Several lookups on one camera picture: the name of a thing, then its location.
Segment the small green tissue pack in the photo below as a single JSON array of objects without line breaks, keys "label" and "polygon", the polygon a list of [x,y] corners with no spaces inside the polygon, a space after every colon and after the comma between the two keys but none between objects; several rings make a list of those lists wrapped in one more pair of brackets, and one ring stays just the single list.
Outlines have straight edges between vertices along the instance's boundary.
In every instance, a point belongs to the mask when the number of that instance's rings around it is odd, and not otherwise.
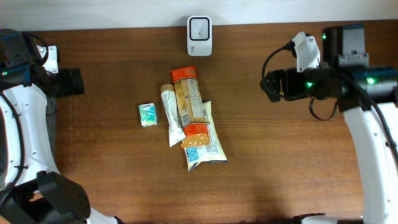
[{"label": "small green tissue pack", "polygon": [[141,125],[143,127],[157,125],[157,113],[154,103],[139,105],[139,114],[141,118]]}]

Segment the white blue snack bag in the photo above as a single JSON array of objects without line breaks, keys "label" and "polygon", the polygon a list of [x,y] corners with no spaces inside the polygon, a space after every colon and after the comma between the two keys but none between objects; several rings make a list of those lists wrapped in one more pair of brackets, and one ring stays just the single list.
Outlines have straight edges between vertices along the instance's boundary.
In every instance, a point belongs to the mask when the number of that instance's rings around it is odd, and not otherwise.
[{"label": "white blue snack bag", "polygon": [[207,128],[210,137],[210,143],[206,146],[186,147],[183,149],[186,155],[187,168],[189,172],[191,172],[201,163],[227,163],[227,157],[221,146],[220,140],[218,139],[215,124],[213,121],[211,101],[203,103],[203,106],[207,119]]}]

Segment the orange cracker package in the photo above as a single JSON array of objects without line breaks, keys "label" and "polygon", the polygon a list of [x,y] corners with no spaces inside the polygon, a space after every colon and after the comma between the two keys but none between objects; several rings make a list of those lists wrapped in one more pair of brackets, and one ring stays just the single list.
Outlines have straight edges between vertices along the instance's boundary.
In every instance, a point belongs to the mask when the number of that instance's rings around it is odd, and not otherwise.
[{"label": "orange cracker package", "polygon": [[207,146],[210,143],[207,119],[195,66],[170,70],[179,119],[186,138],[182,147]]}]

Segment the white tube with tan cap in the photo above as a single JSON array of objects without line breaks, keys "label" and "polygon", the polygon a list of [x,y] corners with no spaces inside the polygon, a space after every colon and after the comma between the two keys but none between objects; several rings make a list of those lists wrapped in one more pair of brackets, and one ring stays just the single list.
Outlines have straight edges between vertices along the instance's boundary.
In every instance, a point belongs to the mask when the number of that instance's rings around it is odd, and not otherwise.
[{"label": "white tube with tan cap", "polygon": [[177,98],[172,84],[164,84],[160,88],[161,99],[169,122],[169,146],[172,147],[184,140],[186,135],[178,120]]}]

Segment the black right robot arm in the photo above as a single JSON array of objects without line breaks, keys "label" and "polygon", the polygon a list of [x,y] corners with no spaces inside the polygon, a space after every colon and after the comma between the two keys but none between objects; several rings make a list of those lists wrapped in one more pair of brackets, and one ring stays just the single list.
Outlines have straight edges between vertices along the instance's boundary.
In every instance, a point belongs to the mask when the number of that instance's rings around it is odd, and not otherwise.
[{"label": "black right robot arm", "polygon": [[335,99],[354,142],[364,209],[358,223],[397,222],[397,70],[372,67],[364,26],[323,30],[322,46],[299,32],[285,44],[294,68],[261,70],[261,89],[270,101]]}]

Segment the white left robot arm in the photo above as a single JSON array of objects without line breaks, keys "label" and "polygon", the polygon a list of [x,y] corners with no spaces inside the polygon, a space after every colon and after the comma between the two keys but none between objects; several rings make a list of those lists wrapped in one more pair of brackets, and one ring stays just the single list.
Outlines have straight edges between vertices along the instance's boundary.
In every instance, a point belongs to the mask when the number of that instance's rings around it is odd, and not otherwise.
[{"label": "white left robot arm", "polygon": [[1,216],[9,223],[119,223],[91,207],[58,170],[47,120],[55,100],[85,92],[78,68],[60,69],[56,46],[1,30]]}]

